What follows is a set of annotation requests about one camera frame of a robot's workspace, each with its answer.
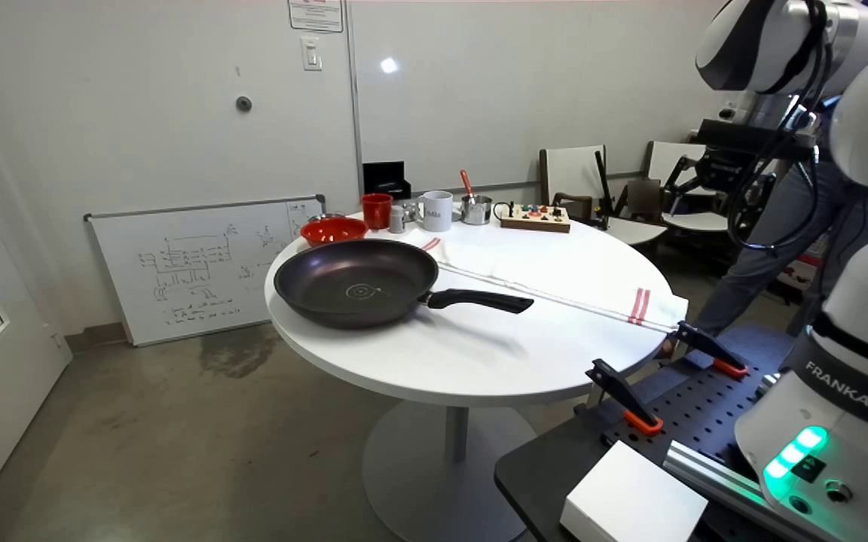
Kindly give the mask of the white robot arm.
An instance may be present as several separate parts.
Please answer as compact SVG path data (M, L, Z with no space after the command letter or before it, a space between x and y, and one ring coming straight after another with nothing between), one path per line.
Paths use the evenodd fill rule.
M696 49L710 90L834 98L829 153L868 186L868 6L863 0L727 0Z

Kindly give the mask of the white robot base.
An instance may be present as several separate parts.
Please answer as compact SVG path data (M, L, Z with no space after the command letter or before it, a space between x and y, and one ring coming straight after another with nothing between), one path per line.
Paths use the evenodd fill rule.
M772 513L829 542L868 542L868 248L798 334L736 444Z

